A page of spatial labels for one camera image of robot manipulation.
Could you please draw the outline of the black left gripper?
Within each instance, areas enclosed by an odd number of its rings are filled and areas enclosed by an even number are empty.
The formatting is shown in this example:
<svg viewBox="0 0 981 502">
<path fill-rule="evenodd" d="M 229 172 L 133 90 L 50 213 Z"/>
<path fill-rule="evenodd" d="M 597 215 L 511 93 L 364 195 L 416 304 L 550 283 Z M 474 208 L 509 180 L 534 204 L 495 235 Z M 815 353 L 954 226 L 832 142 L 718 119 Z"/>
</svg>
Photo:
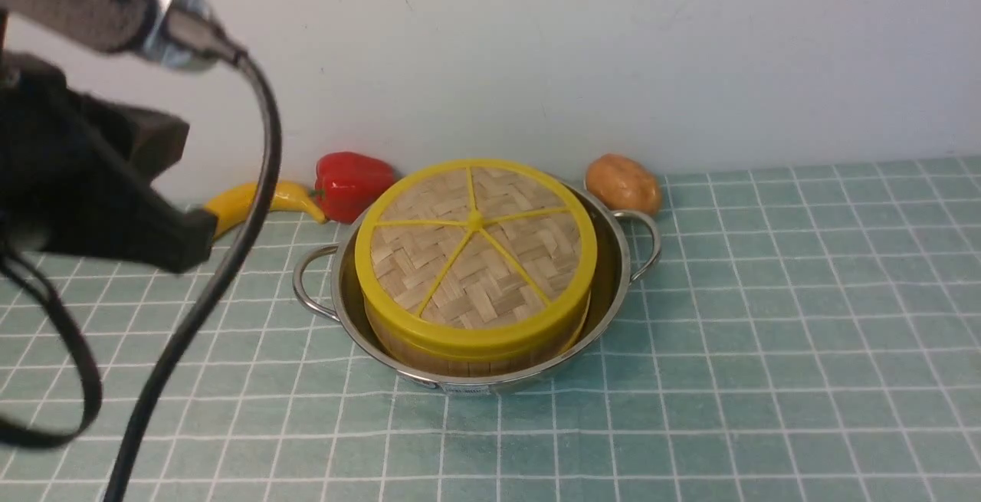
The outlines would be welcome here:
<svg viewBox="0 0 981 502">
<path fill-rule="evenodd" d="M 185 152 L 182 118 L 78 93 L 34 55 L 2 55 L 2 244 L 185 273 L 210 258 L 217 220 L 152 182 Z"/>
</svg>

